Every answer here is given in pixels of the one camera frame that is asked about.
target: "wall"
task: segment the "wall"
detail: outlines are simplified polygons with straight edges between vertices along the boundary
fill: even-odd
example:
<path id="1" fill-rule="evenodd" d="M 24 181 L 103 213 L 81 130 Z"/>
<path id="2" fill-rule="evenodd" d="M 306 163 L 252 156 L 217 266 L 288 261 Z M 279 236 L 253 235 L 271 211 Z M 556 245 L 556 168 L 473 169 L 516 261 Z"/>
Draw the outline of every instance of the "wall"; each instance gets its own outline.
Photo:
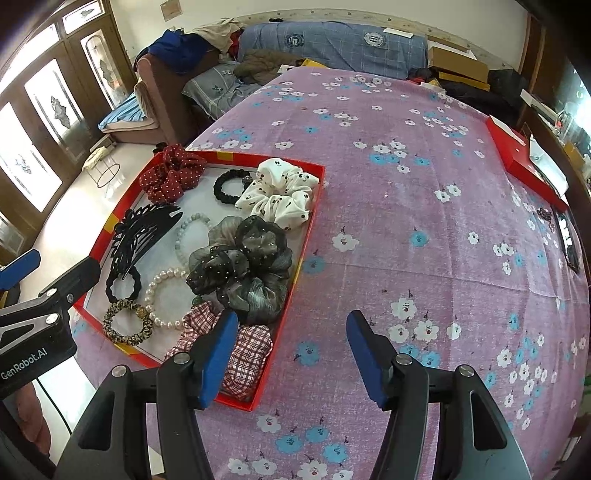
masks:
<path id="1" fill-rule="evenodd" d="M 281 8 L 315 9 L 361 7 L 372 12 L 421 22 L 457 35 L 488 50 L 518 67 L 525 40 L 527 13 L 515 0 L 374 0 L 368 4 L 356 0 L 180 0 L 183 14 L 164 22 L 160 11 L 163 0 L 111 0 L 115 19 L 130 57 L 158 38 L 166 28 L 216 22 Z"/>

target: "black hair tie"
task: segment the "black hair tie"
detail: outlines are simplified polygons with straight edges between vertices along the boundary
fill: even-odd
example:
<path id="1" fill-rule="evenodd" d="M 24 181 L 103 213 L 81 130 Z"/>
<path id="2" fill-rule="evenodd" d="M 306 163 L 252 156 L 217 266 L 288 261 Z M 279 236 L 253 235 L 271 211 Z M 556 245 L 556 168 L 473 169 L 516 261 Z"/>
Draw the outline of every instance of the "black hair tie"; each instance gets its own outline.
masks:
<path id="1" fill-rule="evenodd" d="M 142 281 L 141 281 L 141 276 L 139 275 L 138 269 L 135 267 L 131 267 L 129 269 L 129 274 L 133 277 L 134 279 L 134 291 L 132 292 L 132 294 L 126 298 L 126 300 L 132 300 L 135 301 L 138 299 L 139 297 L 139 291 L 142 289 Z M 109 302 L 111 303 L 116 303 L 119 299 L 117 297 L 115 297 L 115 295 L 113 295 L 113 283 L 115 282 L 115 280 L 119 278 L 119 272 L 111 270 L 111 272 L 109 273 L 109 277 L 107 278 L 107 288 L 105 289 L 105 293 L 107 294 L 107 298 L 109 299 Z"/>
<path id="2" fill-rule="evenodd" d="M 242 179 L 242 185 L 244 186 L 243 192 L 252 183 L 250 172 L 247 172 L 242 168 L 240 170 L 228 170 L 222 173 L 216 180 L 216 183 L 213 184 L 213 194 L 220 202 L 229 205 L 235 205 L 240 198 L 239 196 L 228 195 L 227 193 L 222 192 L 223 184 L 232 179 Z"/>

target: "tile floor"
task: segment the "tile floor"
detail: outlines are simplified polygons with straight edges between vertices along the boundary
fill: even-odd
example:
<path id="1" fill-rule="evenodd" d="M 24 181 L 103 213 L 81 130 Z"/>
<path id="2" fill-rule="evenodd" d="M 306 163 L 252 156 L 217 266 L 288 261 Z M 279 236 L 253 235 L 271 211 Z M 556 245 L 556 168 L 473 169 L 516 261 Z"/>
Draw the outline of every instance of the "tile floor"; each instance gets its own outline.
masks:
<path id="1" fill-rule="evenodd" d="M 21 301 L 37 297 L 72 265 L 88 255 L 102 226 L 125 190 L 141 169 L 152 158 L 152 145 L 121 144 L 113 151 L 113 159 L 121 165 L 119 173 L 108 186 L 98 189 L 83 172 L 68 189 L 47 219 L 34 248 L 41 254 L 41 266 L 21 282 Z M 94 387 L 70 358 L 40 377 L 40 381 L 74 428 L 84 412 Z M 36 382 L 43 413 L 51 430 L 50 456 L 57 462 L 68 441 L 69 434 L 61 418 Z M 162 458 L 150 449 L 153 473 L 162 472 Z"/>

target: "blue plaid fabric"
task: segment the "blue plaid fabric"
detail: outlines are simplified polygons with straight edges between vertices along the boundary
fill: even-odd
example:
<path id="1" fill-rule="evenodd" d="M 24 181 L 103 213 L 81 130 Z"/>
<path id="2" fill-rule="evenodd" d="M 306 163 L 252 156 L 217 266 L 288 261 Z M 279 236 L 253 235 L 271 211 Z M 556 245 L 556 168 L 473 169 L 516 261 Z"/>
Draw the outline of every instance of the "blue plaid fabric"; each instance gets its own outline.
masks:
<path id="1" fill-rule="evenodd" d="M 252 25 L 240 37 L 238 60 L 250 48 L 267 48 L 319 61 L 333 69 L 405 79 L 427 66 L 427 42 L 384 33 L 383 27 L 343 22 L 279 22 Z"/>

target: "brown beaded item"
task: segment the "brown beaded item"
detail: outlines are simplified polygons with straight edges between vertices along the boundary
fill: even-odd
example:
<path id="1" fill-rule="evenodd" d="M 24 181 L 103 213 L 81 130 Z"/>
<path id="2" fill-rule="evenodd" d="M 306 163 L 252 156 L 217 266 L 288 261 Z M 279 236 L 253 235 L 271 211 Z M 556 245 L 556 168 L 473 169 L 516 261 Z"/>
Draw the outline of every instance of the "brown beaded item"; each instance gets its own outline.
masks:
<path id="1" fill-rule="evenodd" d="M 142 329 L 138 333 L 121 335 L 119 332 L 113 330 L 113 317 L 123 309 L 133 310 L 142 321 Z M 113 343 L 124 343 L 130 346 L 139 345 L 144 340 L 150 338 L 153 330 L 154 321 L 150 319 L 148 311 L 145 307 L 142 307 L 139 303 L 135 303 L 133 300 L 118 300 L 112 303 L 103 318 L 103 332 Z"/>

